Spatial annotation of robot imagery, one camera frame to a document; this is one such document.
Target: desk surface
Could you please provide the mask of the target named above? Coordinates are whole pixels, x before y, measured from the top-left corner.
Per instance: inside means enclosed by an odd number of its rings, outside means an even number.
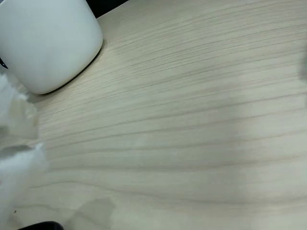
[[[31,98],[50,171],[11,223],[305,230],[307,2],[130,0],[60,90]]]

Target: mug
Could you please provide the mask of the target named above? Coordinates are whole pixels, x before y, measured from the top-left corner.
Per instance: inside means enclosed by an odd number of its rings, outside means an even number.
[[[31,92],[51,92],[97,55],[103,35],[85,0],[0,2],[0,58]]]

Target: dark object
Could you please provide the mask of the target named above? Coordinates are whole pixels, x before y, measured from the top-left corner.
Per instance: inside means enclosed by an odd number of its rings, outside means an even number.
[[[86,0],[96,18],[113,10],[127,0]]]
[[[47,221],[34,224],[19,230],[64,230],[64,228],[57,222]]]
[[[3,67],[5,67],[7,69],[7,66],[4,64],[4,62],[1,60],[1,58],[0,58],[0,65],[2,65]]]

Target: wood grain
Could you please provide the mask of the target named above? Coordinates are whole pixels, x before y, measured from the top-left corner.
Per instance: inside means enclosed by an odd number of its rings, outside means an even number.
[[[305,0],[130,0],[104,47],[31,96],[50,171],[14,226],[304,230]]]

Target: wooden desk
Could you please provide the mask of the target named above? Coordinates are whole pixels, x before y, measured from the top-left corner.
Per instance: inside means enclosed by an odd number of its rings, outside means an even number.
[[[305,230],[305,0],[131,0],[80,76],[32,97],[50,171],[16,226]]]

